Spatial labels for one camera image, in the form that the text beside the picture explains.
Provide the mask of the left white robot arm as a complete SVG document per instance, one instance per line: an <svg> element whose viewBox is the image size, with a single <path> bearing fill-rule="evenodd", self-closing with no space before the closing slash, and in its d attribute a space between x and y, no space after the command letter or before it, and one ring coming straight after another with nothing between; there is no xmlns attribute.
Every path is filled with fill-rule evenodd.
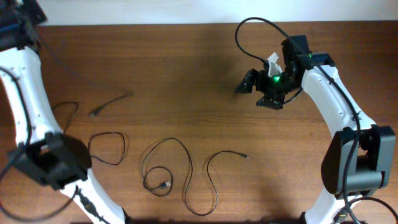
<svg viewBox="0 0 398 224"><path fill-rule="evenodd" d="M92 171L89 149L66 135L53 115L41 74L36 26L47 16L37 1L1 1L1 81L16 129L4 176L15 167L76 203L93 223L130 223Z"/></svg>

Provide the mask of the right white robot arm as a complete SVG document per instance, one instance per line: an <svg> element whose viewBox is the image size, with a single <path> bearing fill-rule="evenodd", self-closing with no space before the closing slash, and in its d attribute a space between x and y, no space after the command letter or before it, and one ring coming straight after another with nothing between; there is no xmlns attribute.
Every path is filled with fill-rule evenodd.
<svg viewBox="0 0 398 224"><path fill-rule="evenodd" d="M263 93L260 107L281 110L286 94L305 92L316 104L331 134L321 165L323 190L300 223L343 223L352 208L389 183L396 135L379 126L349 94L328 53L313 53L305 35L282 43L285 68L277 54L263 61L263 70L251 69L236 87L237 93Z"/></svg>

